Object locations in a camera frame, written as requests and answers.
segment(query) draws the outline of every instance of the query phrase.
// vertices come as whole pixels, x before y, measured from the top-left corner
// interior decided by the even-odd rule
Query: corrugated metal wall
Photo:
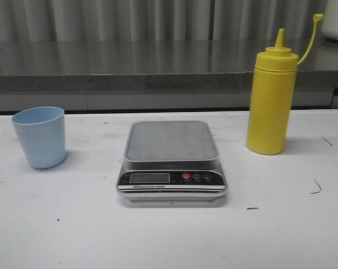
[[[308,38],[327,0],[0,0],[0,41]]]

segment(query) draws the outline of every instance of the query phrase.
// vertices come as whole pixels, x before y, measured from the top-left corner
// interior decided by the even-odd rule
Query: cup rim
[[[43,122],[35,122],[35,123],[19,123],[19,122],[15,122],[15,120],[14,120],[14,117],[16,117],[16,116],[18,116],[18,115],[20,115],[20,114],[22,114],[22,113],[26,113],[26,112],[31,111],[31,110],[37,110],[37,109],[42,109],[42,108],[54,108],[54,109],[59,109],[59,110],[61,110],[61,114],[60,114],[59,116],[53,118],[53,119],[45,120],[45,121],[43,121]],[[53,120],[56,120],[56,119],[62,117],[63,115],[64,115],[64,109],[59,108],[59,107],[57,107],[57,106],[38,106],[38,107],[36,107],[36,108],[28,108],[28,109],[22,110],[22,111],[20,111],[20,112],[18,112],[18,113],[16,113],[16,114],[14,114],[14,115],[12,116],[12,123],[13,123],[13,124],[16,124],[16,125],[36,125],[36,124],[42,124],[42,123],[46,123],[46,122],[51,122],[51,121],[53,121]]]

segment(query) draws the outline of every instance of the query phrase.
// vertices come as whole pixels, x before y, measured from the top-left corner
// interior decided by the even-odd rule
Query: white tabletop
[[[162,206],[119,197],[130,124],[161,119],[209,124],[226,197]],[[0,268],[338,268],[338,110],[292,111],[276,156],[246,148],[247,120],[67,115],[65,162],[36,170],[0,116]]]

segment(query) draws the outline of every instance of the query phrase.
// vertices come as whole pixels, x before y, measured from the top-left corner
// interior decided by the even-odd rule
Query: scale lcd display
[[[170,174],[131,174],[130,183],[169,183]]]

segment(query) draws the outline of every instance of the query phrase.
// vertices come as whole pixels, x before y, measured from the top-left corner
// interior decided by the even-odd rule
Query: red button
[[[183,178],[190,178],[191,175],[190,175],[189,173],[183,173],[183,174],[182,174],[182,177],[183,177]]]

